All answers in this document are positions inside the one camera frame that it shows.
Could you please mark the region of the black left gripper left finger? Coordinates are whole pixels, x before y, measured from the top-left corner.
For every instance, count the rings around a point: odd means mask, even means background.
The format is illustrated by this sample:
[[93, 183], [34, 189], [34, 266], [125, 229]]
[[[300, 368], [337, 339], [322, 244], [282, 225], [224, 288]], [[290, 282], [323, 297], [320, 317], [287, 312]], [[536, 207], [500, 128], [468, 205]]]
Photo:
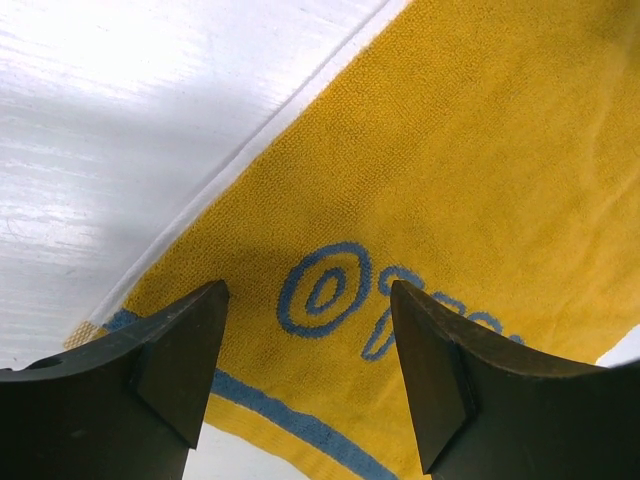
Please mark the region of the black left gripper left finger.
[[200, 438], [229, 292], [207, 283], [80, 347], [1, 372], [5, 479], [179, 479]]

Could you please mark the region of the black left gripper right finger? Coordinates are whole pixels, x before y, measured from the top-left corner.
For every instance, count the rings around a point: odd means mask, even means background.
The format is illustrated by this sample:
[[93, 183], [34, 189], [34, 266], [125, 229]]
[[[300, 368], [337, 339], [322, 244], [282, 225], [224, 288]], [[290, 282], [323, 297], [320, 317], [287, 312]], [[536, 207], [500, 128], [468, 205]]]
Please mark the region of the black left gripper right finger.
[[635, 479], [639, 365], [509, 340], [395, 281], [391, 310], [421, 467], [435, 479]]

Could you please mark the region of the yellow tiger towel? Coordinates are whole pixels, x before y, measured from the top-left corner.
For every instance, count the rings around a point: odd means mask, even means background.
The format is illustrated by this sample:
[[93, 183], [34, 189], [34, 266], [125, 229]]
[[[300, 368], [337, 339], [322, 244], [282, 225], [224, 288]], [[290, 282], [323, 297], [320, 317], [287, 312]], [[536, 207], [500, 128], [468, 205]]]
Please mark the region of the yellow tiger towel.
[[417, 479], [412, 282], [593, 362], [639, 323], [639, 5], [415, 1], [68, 347], [209, 280], [206, 420], [313, 479]]

